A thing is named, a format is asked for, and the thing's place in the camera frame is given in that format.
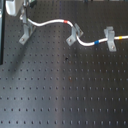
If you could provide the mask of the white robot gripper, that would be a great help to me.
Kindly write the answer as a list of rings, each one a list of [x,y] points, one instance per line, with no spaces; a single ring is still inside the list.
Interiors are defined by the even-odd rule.
[[[36,0],[6,0],[6,11],[10,16],[16,16],[21,9],[20,20],[27,24],[27,9],[22,6],[33,7],[35,4]]]

